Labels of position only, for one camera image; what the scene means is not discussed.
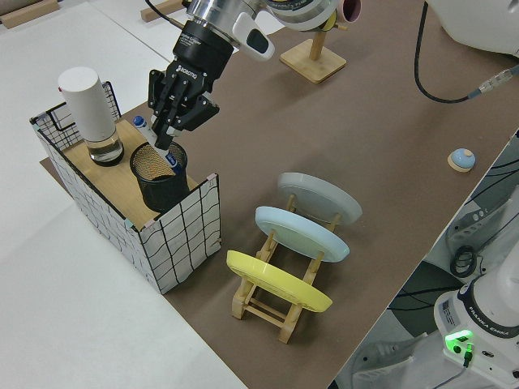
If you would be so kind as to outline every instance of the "grid pattern box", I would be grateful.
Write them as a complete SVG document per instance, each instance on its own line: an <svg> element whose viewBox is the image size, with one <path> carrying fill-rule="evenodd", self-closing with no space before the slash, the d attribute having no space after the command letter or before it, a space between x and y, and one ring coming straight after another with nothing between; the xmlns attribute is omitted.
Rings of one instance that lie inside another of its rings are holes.
<svg viewBox="0 0 519 389"><path fill-rule="evenodd" d="M103 83L114 120L121 117L110 83ZM79 209L161 294L183 282L221 248L220 191L210 175L168 212L140 231L65 156L81 142L62 103L31 119L47 155Z"/></svg>

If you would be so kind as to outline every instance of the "white tabletop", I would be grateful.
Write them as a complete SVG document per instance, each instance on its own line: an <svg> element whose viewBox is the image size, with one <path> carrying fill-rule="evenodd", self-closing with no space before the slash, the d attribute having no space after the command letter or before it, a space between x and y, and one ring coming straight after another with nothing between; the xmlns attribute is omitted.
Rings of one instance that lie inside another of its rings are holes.
<svg viewBox="0 0 519 389"><path fill-rule="evenodd" d="M60 5L0 26L2 387L244 387L39 164L28 119L63 101L62 71L92 67L125 112L168 64L91 3Z"/></svg>
<svg viewBox="0 0 519 389"><path fill-rule="evenodd" d="M145 23L140 18L140 10L148 7L144 0L90 0L90 3L164 59L173 60L173 47L180 36L180 30L160 18ZM169 14L169 17L181 23L187 20L184 10ZM272 34L283 27L265 11L258 14L256 22L266 34Z"/></svg>

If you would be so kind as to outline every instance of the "plate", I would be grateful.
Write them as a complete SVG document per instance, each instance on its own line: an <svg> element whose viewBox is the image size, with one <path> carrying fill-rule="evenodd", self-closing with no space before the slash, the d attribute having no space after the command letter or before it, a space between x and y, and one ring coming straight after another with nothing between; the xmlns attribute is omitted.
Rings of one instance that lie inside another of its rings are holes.
<svg viewBox="0 0 519 389"><path fill-rule="evenodd" d="M229 250L227 266L252 284L306 310L324 312L332 304L330 297L303 280L250 255Z"/></svg>
<svg viewBox="0 0 519 389"><path fill-rule="evenodd" d="M316 259L324 253L324 262L340 262L350 248L337 235L303 216L274 207L256 208L256 224L267 235L289 249Z"/></svg>
<svg viewBox="0 0 519 389"><path fill-rule="evenodd" d="M362 215L362 208L353 197L317 177L283 173L277 180L277 188L287 198L295 195L298 213L320 222L331 223L339 213L338 224L352 224Z"/></svg>

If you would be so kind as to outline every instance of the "blue cap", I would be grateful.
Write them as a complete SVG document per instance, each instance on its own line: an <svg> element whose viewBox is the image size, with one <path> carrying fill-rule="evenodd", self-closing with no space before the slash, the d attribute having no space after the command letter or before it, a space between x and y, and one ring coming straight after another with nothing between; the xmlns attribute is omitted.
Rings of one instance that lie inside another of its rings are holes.
<svg viewBox="0 0 519 389"><path fill-rule="evenodd" d="M136 127L141 127L146 124L146 120L140 115L137 115L133 118L133 125Z"/></svg>
<svg viewBox="0 0 519 389"><path fill-rule="evenodd" d="M453 162L463 169L472 169L476 163L476 156L466 148L458 148L451 154Z"/></svg>

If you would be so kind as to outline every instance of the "green light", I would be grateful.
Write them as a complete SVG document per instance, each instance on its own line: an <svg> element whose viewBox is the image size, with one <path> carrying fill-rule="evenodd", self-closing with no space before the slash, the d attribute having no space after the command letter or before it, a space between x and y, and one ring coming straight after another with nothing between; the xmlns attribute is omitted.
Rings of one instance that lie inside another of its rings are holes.
<svg viewBox="0 0 519 389"><path fill-rule="evenodd" d="M460 339L460 338L471 338L472 335L473 335L472 331L462 330L462 331L454 332L453 334L445 336L445 341L450 342L450 341Z"/></svg>
<svg viewBox="0 0 519 389"><path fill-rule="evenodd" d="M470 330L462 330L458 332L454 332L453 334L449 334L445 336L445 344L447 348L451 351L454 351L454 346L465 342L470 339L474 334ZM472 344L467 344L467 350L472 349Z"/></svg>

